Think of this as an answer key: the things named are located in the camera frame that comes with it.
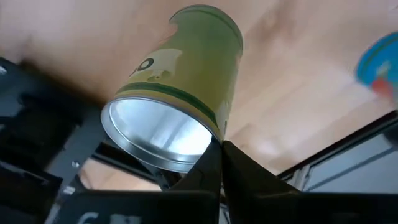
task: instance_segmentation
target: black metal frame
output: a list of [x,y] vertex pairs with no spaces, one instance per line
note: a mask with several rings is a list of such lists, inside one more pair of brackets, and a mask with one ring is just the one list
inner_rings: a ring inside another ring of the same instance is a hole
[[292,174],[294,174],[294,172],[302,169],[305,166],[310,166],[310,167],[316,166],[317,164],[326,161],[347,150],[350,150],[353,147],[357,146],[358,144],[361,144],[381,133],[386,133],[386,137],[391,142],[394,141],[396,142],[397,140],[393,138],[395,138],[398,133],[398,131],[396,131],[397,127],[398,127],[398,114],[396,111],[392,111],[384,115],[383,117],[373,121],[372,123],[366,125],[365,127],[355,131],[353,134],[350,134],[349,136],[343,138],[342,140],[335,142],[331,146],[316,153],[315,155],[309,157],[308,159],[283,171],[278,175],[278,177],[281,179],[286,179]]
[[181,179],[181,175],[178,173],[148,165],[132,157],[122,149],[105,143],[99,145],[91,158],[146,181],[158,184],[162,190],[171,188]]
[[398,195],[302,193],[226,141],[211,143],[170,190],[78,194],[57,223],[218,223],[221,178],[232,223],[398,222]]
[[42,223],[104,140],[101,109],[3,58],[0,66],[0,222]]
[[383,158],[384,156],[388,156],[389,154],[391,154],[391,153],[393,153],[393,152],[396,152],[396,151],[397,151],[396,148],[390,148],[390,149],[388,149],[388,150],[386,150],[386,151],[384,151],[384,152],[380,152],[380,153],[378,153],[378,154],[376,154],[376,155],[370,157],[369,159],[366,159],[365,161],[362,161],[362,162],[360,162],[360,163],[358,163],[358,164],[355,164],[354,166],[350,167],[349,169],[346,169],[346,170],[344,170],[344,171],[342,171],[342,172],[339,172],[339,173],[337,173],[337,174],[335,174],[335,175],[332,175],[332,176],[326,178],[325,180],[320,181],[319,183],[313,184],[313,185],[310,186],[310,187],[306,187],[306,188],[303,189],[303,190],[305,190],[305,191],[312,191],[312,190],[314,190],[314,189],[317,189],[317,188],[319,188],[319,187],[322,186],[322,185],[325,185],[325,184],[327,184],[327,183],[330,183],[330,182],[332,182],[332,181],[334,181],[334,180],[336,180],[336,179],[338,179],[338,178],[340,178],[340,177],[342,177],[342,176],[344,176],[344,175],[346,175],[346,174],[349,174],[350,172],[352,172],[352,171],[354,171],[354,170],[356,170],[356,169],[359,169],[359,168],[361,168],[361,167],[364,167],[364,166],[366,166],[366,165],[368,165],[368,164],[370,164],[370,163],[372,163],[372,162],[374,162],[374,161],[376,161],[376,160],[378,160],[378,159],[381,159],[381,158]]

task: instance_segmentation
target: tin can label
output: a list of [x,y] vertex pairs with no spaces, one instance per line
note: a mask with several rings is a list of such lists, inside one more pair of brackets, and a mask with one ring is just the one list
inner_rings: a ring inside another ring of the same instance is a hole
[[116,97],[167,103],[224,139],[243,42],[237,25],[210,6],[178,11],[160,46],[133,71]]

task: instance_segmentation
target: open end of can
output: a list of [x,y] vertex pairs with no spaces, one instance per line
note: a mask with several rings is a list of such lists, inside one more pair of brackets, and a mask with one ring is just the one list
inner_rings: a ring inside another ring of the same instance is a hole
[[180,110],[145,98],[109,102],[101,121],[110,138],[139,160],[161,169],[188,172],[212,134]]

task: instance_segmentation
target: wooden ceiling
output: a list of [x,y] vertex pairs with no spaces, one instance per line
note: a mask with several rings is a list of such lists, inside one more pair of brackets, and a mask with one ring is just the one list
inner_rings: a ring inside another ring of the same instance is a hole
[[398,29],[398,0],[0,0],[0,55],[104,103],[191,4],[244,36],[227,138],[277,174],[390,112],[354,69]]

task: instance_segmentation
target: yellow-green tin can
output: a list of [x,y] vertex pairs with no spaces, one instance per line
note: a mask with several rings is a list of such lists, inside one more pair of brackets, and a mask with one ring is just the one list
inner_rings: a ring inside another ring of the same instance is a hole
[[188,172],[214,137],[224,140],[242,35],[223,11],[189,6],[103,109],[110,138],[136,158]]

